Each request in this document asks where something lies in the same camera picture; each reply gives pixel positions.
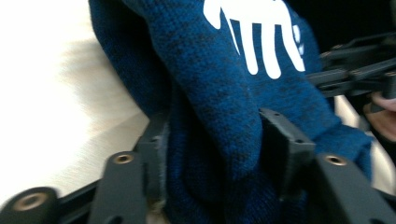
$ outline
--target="knit glove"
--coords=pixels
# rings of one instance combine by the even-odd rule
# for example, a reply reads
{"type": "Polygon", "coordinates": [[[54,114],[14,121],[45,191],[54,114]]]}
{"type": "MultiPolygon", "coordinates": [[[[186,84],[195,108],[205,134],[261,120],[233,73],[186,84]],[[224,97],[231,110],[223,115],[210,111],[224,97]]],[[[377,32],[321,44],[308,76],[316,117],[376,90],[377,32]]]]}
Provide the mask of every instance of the knit glove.
{"type": "Polygon", "coordinates": [[[318,49],[283,1],[90,4],[95,33],[137,103],[148,115],[170,107],[172,223],[302,221],[304,203],[280,203],[262,169],[262,152],[276,148],[262,148],[261,107],[285,115],[316,152],[345,156],[370,175],[371,140],[343,126],[306,80],[320,70],[318,49]]]}

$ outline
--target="white printed graphic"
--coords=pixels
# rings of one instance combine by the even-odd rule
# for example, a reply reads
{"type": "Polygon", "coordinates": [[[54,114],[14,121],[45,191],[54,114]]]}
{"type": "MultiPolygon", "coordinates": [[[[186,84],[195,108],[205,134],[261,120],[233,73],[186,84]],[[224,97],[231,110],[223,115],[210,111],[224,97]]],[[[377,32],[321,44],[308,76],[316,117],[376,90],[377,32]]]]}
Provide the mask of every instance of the white printed graphic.
{"type": "Polygon", "coordinates": [[[221,26],[221,10],[227,19],[233,43],[238,53],[239,48],[236,45],[231,20],[240,22],[242,46],[245,52],[247,70],[251,75],[256,75],[259,71],[253,45],[253,23],[262,25],[262,57],[265,70],[270,78],[276,79],[281,75],[275,50],[276,25],[281,26],[283,44],[294,67],[300,72],[305,70],[303,59],[300,56],[301,53],[304,53],[304,45],[297,49],[294,42],[294,38],[296,42],[300,42],[300,29],[298,26],[291,26],[289,10],[282,0],[205,0],[204,15],[216,29],[221,26]]]}

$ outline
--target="brass grommet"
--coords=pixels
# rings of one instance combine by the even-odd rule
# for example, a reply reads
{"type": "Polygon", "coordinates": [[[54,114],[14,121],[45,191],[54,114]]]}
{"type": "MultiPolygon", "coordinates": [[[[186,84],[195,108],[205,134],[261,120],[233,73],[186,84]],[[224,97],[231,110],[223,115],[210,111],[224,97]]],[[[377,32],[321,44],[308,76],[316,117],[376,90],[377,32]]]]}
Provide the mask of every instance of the brass grommet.
{"type": "Polygon", "coordinates": [[[125,163],[132,161],[133,159],[134,159],[134,157],[131,155],[127,155],[127,154],[119,155],[118,157],[114,158],[114,163],[125,164],[125,163]]]}
{"type": "Polygon", "coordinates": [[[325,161],[338,166],[347,165],[347,161],[337,156],[326,156],[325,161]]]}
{"type": "Polygon", "coordinates": [[[45,193],[33,193],[24,196],[14,203],[13,209],[16,211],[27,211],[36,208],[47,200],[48,196],[45,193]]]}

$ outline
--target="white surface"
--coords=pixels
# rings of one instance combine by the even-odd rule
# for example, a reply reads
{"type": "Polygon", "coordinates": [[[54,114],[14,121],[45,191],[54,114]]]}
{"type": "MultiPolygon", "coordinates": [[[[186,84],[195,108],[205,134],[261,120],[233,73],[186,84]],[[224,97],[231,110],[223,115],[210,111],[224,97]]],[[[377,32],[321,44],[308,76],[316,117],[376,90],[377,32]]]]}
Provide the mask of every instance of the white surface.
{"type": "Polygon", "coordinates": [[[148,119],[94,37],[88,1],[2,1],[0,22],[0,207],[32,187],[64,196],[148,119]]]}

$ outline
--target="screw hole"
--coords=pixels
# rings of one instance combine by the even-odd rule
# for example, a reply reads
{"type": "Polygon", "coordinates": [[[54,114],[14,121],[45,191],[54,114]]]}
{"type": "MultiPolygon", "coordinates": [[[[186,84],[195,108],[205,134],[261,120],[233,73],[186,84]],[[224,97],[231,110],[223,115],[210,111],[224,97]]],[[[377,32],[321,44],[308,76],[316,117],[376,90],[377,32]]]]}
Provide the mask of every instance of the screw hole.
{"type": "Polygon", "coordinates": [[[114,162],[116,164],[124,164],[124,163],[128,163],[128,162],[132,161],[133,159],[134,159],[134,157],[131,155],[119,155],[118,157],[116,157],[114,159],[114,162]]]}
{"type": "Polygon", "coordinates": [[[47,200],[47,197],[45,193],[29,194],[17,200],[13,208],[16,211],[27,211],[43,204],[47,200]]]}
{"type": "Polygon", "coordinates": [[[122,223],[122,217],[111,217],[105,222],[105,224],[121,224],[121,223],[122,223]]]}
{"type": "Polygon", "coordinates": [[[339,166],[347,165],[347,162],[344,159],[336,156],[327,156],[325,160],[333,165],[339,165],[339,166]]]}

